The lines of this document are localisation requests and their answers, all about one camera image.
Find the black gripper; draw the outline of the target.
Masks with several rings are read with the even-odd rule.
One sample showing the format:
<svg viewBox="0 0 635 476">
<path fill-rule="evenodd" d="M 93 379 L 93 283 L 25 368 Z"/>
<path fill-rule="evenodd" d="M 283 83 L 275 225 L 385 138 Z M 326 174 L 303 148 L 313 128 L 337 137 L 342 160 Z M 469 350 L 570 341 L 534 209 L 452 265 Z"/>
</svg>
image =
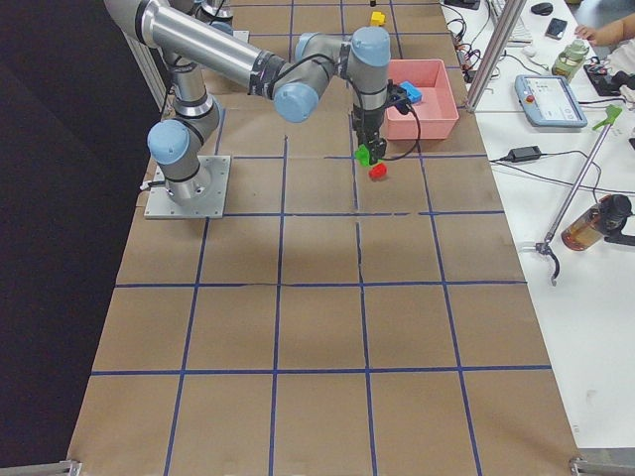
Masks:
<svg viewBox="0 0 635 476">
<path fill-rule="evenodd" d="M 409 113 L 411 101 L 400 85 L 388 83 L 376 92 L 362 91 L 350 83 L 353 90 L 353 130 L 359 145 L 369 147 L 369 165 L 375 166 L 385 156 L 387 141 L 381 136 L 385 110 L 396 107 L 404 115 Z"/>
</svg>

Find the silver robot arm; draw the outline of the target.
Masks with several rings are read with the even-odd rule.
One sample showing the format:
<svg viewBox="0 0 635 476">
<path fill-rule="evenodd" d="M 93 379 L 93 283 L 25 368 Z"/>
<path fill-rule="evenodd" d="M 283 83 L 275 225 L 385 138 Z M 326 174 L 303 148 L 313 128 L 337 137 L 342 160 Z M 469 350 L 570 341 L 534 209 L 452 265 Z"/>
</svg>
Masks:
<svg viewBox="0 0 635 476">
<path fill-rule="evenodd" d="M 231 24 L 233 10 L 230 0 L 200 0 L 194 2 L 194 16 L 207 24 L 221 22 Z"/>
<path fill-rule="evenodd" d="M 151 155 L 164 175 L 170 201 L 189 204 L 208 193 L 212 175 L 197 156 L 219 122 L 219 104 L 204 85 L 207 67 L 273 101 L 292 123 L 306 121 L 335 76 L 353 90 L 353 127 L 359 149 L 371 165 L 386 157 L 380 135 L 384 112 L 407 97 L 388 77 L 390 36 L 381 27 L 363 27 L 338 39 L 321 33 L 301 35 L 296 59 L 236 39 L 215 25 L 174 8 L 167 1 L 108 1 L 105 8 L 120 30 L 158 49 L 175 88 L 175 118 L 148 134 Z"/>
</svg>

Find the person's bare hand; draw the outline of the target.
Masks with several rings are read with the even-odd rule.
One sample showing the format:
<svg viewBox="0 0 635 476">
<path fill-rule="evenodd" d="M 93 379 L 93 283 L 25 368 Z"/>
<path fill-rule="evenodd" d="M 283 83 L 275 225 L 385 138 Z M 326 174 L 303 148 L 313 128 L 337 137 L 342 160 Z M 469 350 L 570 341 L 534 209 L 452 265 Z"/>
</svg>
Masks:
<svg viewBox="0 0 635 476">
<path fill-rule="evenodd" d="M 592 46 L 607 47 L 634 38 L 635 14 L 627 15 L 600 28 L 579 25 L 574 34 L 577 38 L 588 41 Z"/>
</svg>

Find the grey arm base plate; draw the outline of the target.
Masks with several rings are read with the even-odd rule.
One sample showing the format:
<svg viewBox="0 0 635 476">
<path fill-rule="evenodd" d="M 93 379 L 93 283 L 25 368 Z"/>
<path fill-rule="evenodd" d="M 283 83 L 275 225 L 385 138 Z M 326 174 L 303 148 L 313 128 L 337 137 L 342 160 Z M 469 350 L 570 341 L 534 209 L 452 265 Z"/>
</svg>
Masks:
<svg viewBox="0 0 635 476">
<path fill-rule="evenodd" d="M 230 176 L 230 156 L 198 156 L 197 175 L 173 182 L 157 168 L 149 188 L 144 216 L 147 219 L 219 219 L 224 215 Z"/>
<path fill-rule="evenodd" d="M 248 44 L 250 32 L 248 30 L 234 30 L 233 37 L 242 43 Z"/>
</svg>

